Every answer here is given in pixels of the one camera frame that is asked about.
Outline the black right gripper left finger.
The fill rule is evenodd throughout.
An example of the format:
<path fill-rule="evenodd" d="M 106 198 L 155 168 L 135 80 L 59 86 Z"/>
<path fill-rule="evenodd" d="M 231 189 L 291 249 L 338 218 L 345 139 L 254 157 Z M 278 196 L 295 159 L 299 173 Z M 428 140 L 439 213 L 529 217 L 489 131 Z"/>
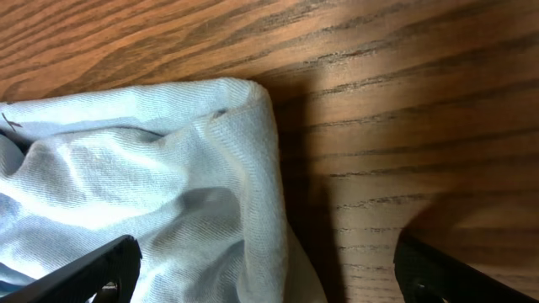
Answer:
<path fill-rule="evenodd" d="M 138 241 L 124 235 L 1 299 L 2 303 L 130 303 L 141 268 Z"/>

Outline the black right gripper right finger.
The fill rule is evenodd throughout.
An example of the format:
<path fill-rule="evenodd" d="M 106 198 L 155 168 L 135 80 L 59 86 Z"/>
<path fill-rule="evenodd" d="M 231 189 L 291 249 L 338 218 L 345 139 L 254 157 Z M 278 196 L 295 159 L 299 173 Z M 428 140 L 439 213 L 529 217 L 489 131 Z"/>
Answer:
<path fill-rule="evenodd" d="M 393 263 L 406 303 L 537 303 L 408 233 L 399 236 Z"/>

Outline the light blue printed t-shirt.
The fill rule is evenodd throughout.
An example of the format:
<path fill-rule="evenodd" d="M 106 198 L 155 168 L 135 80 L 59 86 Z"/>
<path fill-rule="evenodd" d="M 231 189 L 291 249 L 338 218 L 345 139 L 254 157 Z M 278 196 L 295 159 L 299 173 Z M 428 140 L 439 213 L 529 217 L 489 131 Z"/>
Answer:
<path fill-rule="evenodd" d="M 135 302 L 323 302 L 268 92 L 220 78 L 1 106 L 3 295 L 122 235 Z"/>

